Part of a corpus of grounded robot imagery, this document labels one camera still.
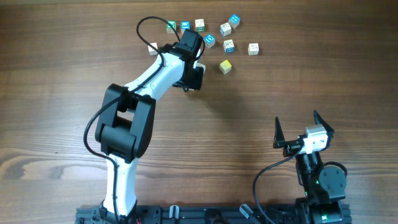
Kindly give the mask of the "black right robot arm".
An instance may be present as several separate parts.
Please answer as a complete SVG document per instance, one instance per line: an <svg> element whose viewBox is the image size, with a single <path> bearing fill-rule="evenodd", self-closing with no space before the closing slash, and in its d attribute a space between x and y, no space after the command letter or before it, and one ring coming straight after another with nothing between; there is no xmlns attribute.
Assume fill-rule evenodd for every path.
<svg viewBox="0 0 398 224"><path fill-rule="evenodd" d="M313 112L315 124L304 129L296 139L287 141L279 118L275 119L273 148L283 149L283 156L295 159L299 184L305 196L296 200L297 215L301 223L351 223L346 198L348 171L339 162L323 162L320 153L330 147L335 130Z"/></svg>

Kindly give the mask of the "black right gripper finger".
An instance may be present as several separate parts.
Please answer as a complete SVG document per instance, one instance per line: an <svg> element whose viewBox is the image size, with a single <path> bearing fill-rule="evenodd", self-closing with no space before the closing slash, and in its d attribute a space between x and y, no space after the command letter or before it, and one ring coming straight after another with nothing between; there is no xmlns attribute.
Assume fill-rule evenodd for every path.
<svg viewBox="0 0 398 224"><path fill-rule="evenodd" d="M313 111L313 118L315 124L321 124L329 137L333 137L335 130L319 115L317 110Z"/></svg>
<svg viewBox="0 0 398 224"><path fill-rule="evenodd" d="M285 137L282 131L282 127L280 125L279 118L275 118L275 133L274 133L274 141L273 148L278 149L282 148L286 145Z"/></svg>

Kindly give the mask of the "wooden block yellow top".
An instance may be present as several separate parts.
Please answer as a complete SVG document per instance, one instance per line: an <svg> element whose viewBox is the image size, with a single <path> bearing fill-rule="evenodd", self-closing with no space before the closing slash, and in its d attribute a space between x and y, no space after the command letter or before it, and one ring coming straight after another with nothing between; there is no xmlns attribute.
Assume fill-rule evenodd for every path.
<svg viewBox="0 0 398 224"><path fill-rule="evenodd" d="M223 62L220 63L220 70L221 72L225 75L228 72L230 72L232 69L232 65L228 60L224 60Z"/></svg>

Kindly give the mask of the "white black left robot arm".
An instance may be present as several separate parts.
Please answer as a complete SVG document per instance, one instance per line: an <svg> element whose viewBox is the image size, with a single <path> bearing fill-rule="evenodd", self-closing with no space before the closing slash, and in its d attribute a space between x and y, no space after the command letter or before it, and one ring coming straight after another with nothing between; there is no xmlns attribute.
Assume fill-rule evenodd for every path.
<svg viewBox="0 0 398 224"><path fill-rule="evenodd" d="M152 137L156 103L172 86L201 88L205 69L197 62L202 43L199 33L186 30L180 41L161 47L155 62L136 80L107 88L95 131L101 152L109 157L107 193L99 207L102 220L132 221L137 163Z"/></svg>

